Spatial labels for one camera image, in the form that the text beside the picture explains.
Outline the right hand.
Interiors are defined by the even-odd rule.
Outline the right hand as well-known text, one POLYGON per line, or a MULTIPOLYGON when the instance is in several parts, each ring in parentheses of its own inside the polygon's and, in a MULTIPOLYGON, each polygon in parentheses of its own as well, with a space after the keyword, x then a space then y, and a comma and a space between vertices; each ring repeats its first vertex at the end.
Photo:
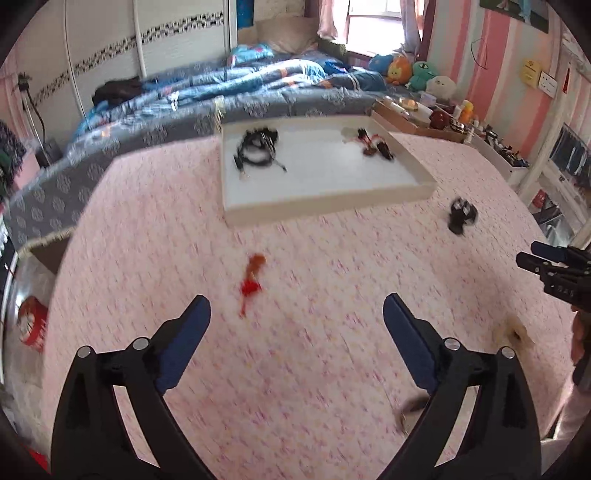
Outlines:
POLYGON ((572 306, 575 313, 572 323, 571 360, 576 366, 585 355, 585 342, 590 332, 590 314, 572 306))

